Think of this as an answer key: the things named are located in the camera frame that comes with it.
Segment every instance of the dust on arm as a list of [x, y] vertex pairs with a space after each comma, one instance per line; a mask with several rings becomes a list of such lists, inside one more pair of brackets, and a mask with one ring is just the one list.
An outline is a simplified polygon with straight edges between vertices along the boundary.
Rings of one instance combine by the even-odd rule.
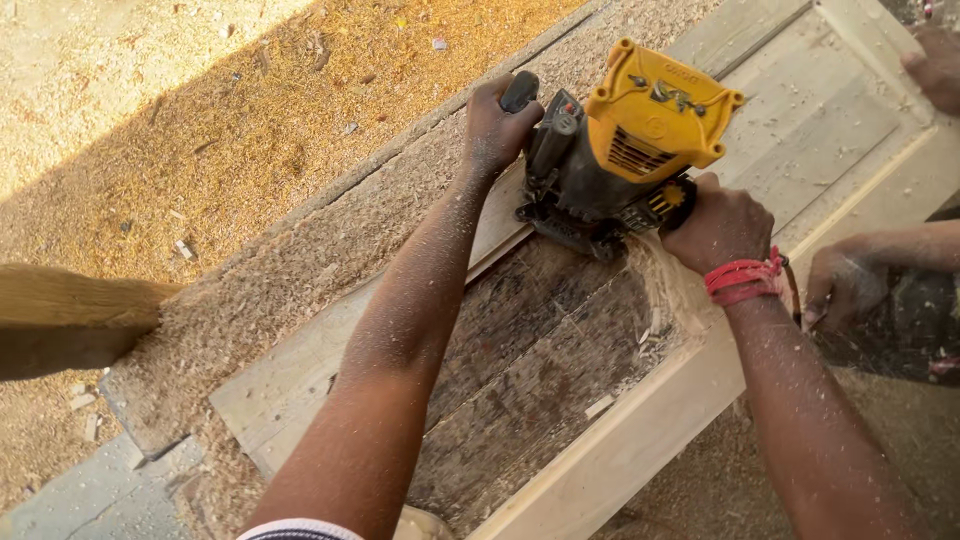
[[726, 312], [767, 472], [798, 537], [926, 537], [897, 472], [780, 299]]
[[[698, 179], [686, 222], [663, 247], [705, 275], [764, 260], [773, 216], [745, 191]], [[800, 538], [921, 538], [905, 487], [814, 346], [775, 296], [725, 308], [743, 365], [767, 472]]]
[[960, 272], [960, 220], [845, 238], [814, 255], [804, 326], [842, 329], [887, 293], [891, 267]]
[[497, 103], [513, 79], [468, 102], [464, 164], [384, 273], [347, 345], [327, 401], [277, 472], [251, 527], [314, 518], [366, 540], [393, 537], [417, 463], [427, 401], [464, 294], [477, 220], [543, 108]]

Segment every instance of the ground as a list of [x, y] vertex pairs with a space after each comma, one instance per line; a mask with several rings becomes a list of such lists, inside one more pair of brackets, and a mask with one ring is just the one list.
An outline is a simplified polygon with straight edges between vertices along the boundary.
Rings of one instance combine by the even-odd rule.
[[[6, 2], [0, 262], [192, 282], [581, 3]], [[96, 448], [101, 375], [0, 384], [0, 511]]]

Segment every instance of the striped sleeve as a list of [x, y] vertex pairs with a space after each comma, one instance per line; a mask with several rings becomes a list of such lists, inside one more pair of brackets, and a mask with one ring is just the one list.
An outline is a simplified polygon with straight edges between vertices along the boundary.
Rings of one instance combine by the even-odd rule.
[[326, 521], [293, 518], [256, 526], [237, 540], [363, 540], [358, 534]]

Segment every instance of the wood chip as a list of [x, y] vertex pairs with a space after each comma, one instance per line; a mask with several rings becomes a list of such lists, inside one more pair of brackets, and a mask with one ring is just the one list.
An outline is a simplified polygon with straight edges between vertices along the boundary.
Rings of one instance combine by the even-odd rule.
[[86, 442], [96, 442], [97, 441], [97, 426], [99, 426], [100, 415], [96, 412], [91, 412], [86, 415], [86, 427], [84, 428], [84, 440]]
[[87, 406], [97, 401], [97, 397], [92, 394], [82, 394], [76, 398], [70, 400], [70, 408], [77, 410], [78, 408]]
[[197, 255], [193, 253], [193, 250], [190, 249], [190, 246], [186, 245], [186, 242], [183, 240], [177, 240], [174, 242], [174, 245], [177, 246], [177, 249], [180, 250], [180, 254], [183, 255], [183, 258], [187, 260], [196, 260]]
[[607, 410], [607, 407], [613, 405], [615, 399], [610, 394], [597, 400], [597, 403], [587, 407], [585, 413], [587, 414], [587, 419], [591, 420], [594, 416], [600, 414], [601, 412]]

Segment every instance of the red wristband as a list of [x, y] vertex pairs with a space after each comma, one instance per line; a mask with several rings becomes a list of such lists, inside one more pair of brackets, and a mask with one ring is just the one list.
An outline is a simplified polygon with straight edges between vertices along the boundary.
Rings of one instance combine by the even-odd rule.
[[[780, 284], [777, 276], [780, 275], [782, 266], [783, 259], [777, 246], [770, 249], [770, 259], [765, 262], [750, 259], [728, 262], [704, 276], [707, 294], [711, 301], [723, 307], [757, 296], [779, 295]], [[722, 290], [743, 283], [749, 285]]]

